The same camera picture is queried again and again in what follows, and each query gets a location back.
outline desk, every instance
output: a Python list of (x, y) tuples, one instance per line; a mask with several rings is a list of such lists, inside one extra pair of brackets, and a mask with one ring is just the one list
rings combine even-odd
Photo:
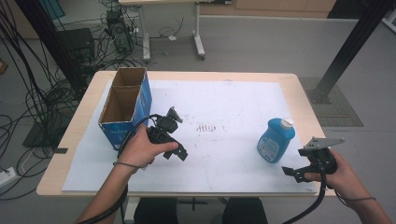
[(202, 45), (201, 36), (199, 35), (199, 12), (200, 4), (197, 0), (120, 0), (121, 5), (134, 6), (137, 9), (137, 13), (140, 18), (140, 26), (142, 29), (142, 39), (143, 39), (143, 60), (147, 63), (150, 60), (149, 52), (149, 34), (146, 30), (145, 24), (145, 14), (143, 10), (143, 5), (145, 4), (166, 4), (166, 3), (195, 3), (195, 30), (193, 31), (193, 37), (195, 41), (195, 46), (198, 51), (198, 55), (204, 59), (205, 51)]
[[(65, 154), (55, 154), (53, 156), (46, 173), (44, 173), (37, 187), (38, 194), (47, 196), (87, 196), (94, 194), (94, 192), (66, 192), (62, 191), (62, 187), (70, 169), (78, 143), (87, 129), (92, 113), (102, 96), (107, 82), (111, 80), (115, 74), (116, 72), (114, 71), (101, 71), (96, 73), (93, 77), (91, 85), (87, 89), (59, 145), (59, 147), (68, 148), (67, 152)], [(293, 74), (148, 71), (148, 79), (277, 82), (280, 84), (286, 98), (289, 111), (295, 121), (295, 129), (301, 142), (307, 143), (312, 136), (324, 137), (324, 133), (305, 96), (300, 81), (297, 76)]]

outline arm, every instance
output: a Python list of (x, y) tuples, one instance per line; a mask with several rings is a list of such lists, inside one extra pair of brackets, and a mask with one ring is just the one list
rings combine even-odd
[[(326, 175), (327, 183), (346, 199), (347, 206), (358, 214), (361, 223), (391, 223), (388, 215), (363, 186), (352, 167), (337, 152), (332, 150), (332, 154), (337, 160), (338, 167), (333, 175)], [(319, 174), (307, 173), (304, 177), (308, 180), (320, 181)]]
[[(119, 161), (143, 167), (154, 161), (155, 156), (165, 151), (177, 148), (177, 143), (151, 144), (147, 136), (147, 128), (144, 125), (139, 127), (136, 135), (128, 142)], [(121, 196), (131, 175), (137, 172), (137, 168), (117, 164), (113, 167), (105, 183), (93, 197), (90, 204), (80, 215), (77, 223), (95, 217), (105, 212)], [(116, 213), (103, 219), (101, 223), (113, 223)]]

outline plastic bottle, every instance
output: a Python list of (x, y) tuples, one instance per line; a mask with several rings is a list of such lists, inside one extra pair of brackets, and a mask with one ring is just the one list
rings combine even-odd
[(295, 136), (291, 119), (270, 119), (268, 129), (257, 144), (257, 150), (263, 158), (271, 163), (278, 162)]

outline hand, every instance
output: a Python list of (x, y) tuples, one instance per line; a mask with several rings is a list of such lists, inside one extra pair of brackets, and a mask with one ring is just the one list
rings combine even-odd
[(140, 125), (136, 135), (129, 140), (122, 151), (119, 161), (135, 166), (146, 166), (154, 162), (154, 158), (165, 151), (171, 151), (178, 147), (177, 142), (152, 144), (147, 134), (148, 128)]
[[(352, 167), (341, 157), (340, 154), (331, 150), (337, 161), (337, 171), (332, 175), (326, 175), (327, 184), (332, 186), (342, 197), (359, 199), (371, 197), (370, 192), (363, 186)], [(320, 181), (320, 174), (306, 173), (308, 180)]]

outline paper sheet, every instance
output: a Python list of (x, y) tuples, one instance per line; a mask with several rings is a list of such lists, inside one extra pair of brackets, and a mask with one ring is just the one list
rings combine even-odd
[[(66, 191), (97, 191), (117, 158), (97, 121), (110, 82), (76, 150), (64, 182)], [(150, 81), (151, 114), (171, 106), (183, 119), (172, 136), (187, 149), (181, 161), (162, 155), (129, 181), (132, 192), (172, 193), (314, 193), (313, 183), (296, 183), (281, 166), (308, 164), (298, 154), (298, 136), (276, 164), (256, 149), (272, 118), (291, 118), (278, 83), (235, 81)]]

